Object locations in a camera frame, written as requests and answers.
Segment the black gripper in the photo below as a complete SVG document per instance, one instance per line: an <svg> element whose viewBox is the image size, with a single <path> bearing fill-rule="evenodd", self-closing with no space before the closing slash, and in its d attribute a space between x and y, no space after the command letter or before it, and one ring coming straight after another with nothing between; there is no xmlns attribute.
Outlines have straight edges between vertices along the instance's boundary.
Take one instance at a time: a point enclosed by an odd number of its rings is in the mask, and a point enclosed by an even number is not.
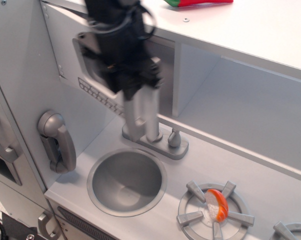
<svg viewBox="0 0 301 240"><path fill-rule="evenodd" d="M161 86L160 59L146 47L154 31L81 32L76 39L90 76L131 101L142 86Z"/></svg>

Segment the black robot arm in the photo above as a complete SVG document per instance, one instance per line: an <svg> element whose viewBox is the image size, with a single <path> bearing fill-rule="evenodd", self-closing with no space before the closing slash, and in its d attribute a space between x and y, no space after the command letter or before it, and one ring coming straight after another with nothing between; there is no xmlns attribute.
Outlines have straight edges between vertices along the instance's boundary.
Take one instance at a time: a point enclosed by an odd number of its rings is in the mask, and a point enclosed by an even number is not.
<svg viewBox="0 0 301 240"><path fill-rule="evenodd" d="M93 43L85 47L96 59L106 86L131 101L144 85L157 89L161 77L159 61L148 52L145 41L154 34L145 31L139 0L87 0Z"/></svg>

